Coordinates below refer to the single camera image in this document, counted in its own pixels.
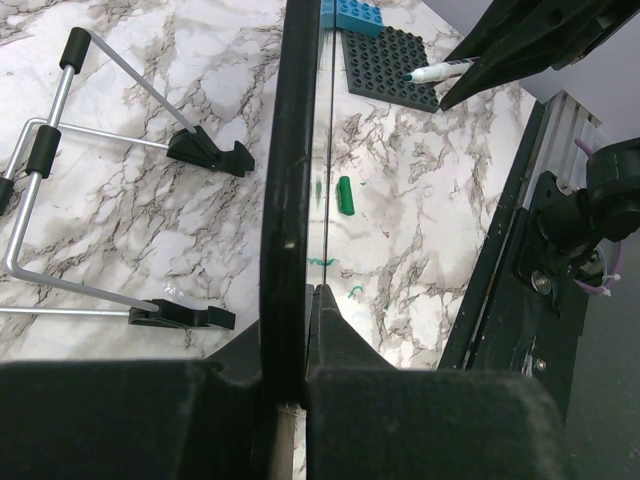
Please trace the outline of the black framed whiteboard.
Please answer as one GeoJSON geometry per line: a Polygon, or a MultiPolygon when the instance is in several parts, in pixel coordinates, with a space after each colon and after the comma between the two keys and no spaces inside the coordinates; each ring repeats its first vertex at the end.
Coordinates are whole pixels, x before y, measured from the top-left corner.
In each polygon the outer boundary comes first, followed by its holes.
{"type": "Polygon", "coordinates": [[[281,44],[260,251],[260,352],[267,396],[302,400],[305,286],[321,4],[289,1],[281,44]]]}

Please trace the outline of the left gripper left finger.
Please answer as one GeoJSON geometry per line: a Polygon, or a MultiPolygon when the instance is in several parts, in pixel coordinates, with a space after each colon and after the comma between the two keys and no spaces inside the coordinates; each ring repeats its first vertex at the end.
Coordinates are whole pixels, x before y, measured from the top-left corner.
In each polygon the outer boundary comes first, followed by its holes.
{"type": "Polygon", "coordinates": [[[5,479],[262,479],[259,329],[205,359],[1,367],[5,479]]]}

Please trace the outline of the green marker cap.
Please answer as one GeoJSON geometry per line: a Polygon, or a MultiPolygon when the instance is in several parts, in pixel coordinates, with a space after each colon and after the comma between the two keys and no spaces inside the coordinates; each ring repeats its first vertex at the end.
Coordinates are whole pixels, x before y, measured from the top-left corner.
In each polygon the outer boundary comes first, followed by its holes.
{"type": "Polygon", "coordinates": [[[355,214],[355,206],[350,178],[341,176],[337,183],[338,209],[347,216],[355,214]]]}

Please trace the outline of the grey lego baseplate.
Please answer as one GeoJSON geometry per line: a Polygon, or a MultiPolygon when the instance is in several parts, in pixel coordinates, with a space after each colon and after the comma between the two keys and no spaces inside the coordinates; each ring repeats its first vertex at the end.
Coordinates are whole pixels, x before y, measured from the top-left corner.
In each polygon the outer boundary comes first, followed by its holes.
{"type": "Polygon", "coordinates": [[[342,48],[350,93],[428,113],[439,109],[434,88],[404,79],[428,65],[420,36],[391,26],[376,37],[344,30],[342,48]]]}

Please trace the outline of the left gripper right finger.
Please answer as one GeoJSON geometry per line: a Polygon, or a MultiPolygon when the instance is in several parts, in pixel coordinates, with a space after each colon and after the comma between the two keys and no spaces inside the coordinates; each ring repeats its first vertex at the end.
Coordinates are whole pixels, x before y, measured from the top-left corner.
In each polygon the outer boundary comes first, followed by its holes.
{"type": "Polygon", "coordinates": [[[571,479],[558,411],[507,372],[402,370],[318,286],[310,311],[306,473],[311,479],[571,479]]]}

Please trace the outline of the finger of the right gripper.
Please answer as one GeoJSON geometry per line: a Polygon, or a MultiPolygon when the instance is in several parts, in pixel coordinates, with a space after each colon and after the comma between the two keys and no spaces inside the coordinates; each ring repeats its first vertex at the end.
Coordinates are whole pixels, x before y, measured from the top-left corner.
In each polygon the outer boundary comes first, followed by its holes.
{"type": "Polygon", "coordinates": [[[534,62],[496,63],[480,59],[450,88],[440,101],[443,111],[460,104],[469,97],[515,80],[520,80],[549,67],[563,68],[579,57],[600,35],[596,14],[549,14],[554,20],[550,44],[555,47],[552,63],[534,62]]]}
{"type": "Polygon", "coordinates": [[[550,37],[555,25],[547,17],[554,9],[554,1],[493,1],[449,59],[552,63],[555,47],[550,37]]]}

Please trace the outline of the blue lego brick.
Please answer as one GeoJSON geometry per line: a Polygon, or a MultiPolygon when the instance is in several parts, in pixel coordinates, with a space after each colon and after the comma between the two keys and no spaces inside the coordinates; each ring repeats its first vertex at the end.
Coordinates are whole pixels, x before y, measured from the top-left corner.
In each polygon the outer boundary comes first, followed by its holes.
{"type": "Polygon", "coordinates": [[[377,37],[385,28],[380,8],[357,0],[322,0],[320,26],[372,37],[377,37]]]}

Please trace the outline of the aluminium extrusion rail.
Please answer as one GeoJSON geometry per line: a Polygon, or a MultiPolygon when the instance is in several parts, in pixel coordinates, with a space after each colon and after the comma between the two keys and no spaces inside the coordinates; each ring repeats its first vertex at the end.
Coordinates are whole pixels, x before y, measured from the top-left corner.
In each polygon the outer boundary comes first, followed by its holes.
{"type": "Polygon", "coordinates": [[[579,139],[595,151],[611,141],[600,129],[601,121],[574,97],[559,91],[546,104],[516,205],[529,208],[539,177],[546,171],[556,178],[564,195],[586,187],[586,153],[575,144],[579,139]]]}

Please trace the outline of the green whiteboard marker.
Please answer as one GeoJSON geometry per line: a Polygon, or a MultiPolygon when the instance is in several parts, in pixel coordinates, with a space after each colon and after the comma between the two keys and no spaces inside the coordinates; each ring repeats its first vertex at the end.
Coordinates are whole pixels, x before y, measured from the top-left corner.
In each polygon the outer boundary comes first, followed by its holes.
{"type": "Polygon", "coordinates": [[[415,69],[405,74],[402,80],[416,84],[439,83],[464,75],[478,60],[479,57],[471,57],[437,63],[415,69]]]}

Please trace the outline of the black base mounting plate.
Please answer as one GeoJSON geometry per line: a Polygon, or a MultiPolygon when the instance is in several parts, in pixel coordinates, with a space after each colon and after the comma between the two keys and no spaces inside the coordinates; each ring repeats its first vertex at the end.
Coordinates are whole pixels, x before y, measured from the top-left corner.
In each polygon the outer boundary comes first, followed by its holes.
{"type": "Polygon", "coordinates": [[[546,242],[538,211],[561,198],[543,170],[553,105],[536,104],[440,365],[436,424],[453,479],[572,479],[564,424],[586,295],[546,242]]]}

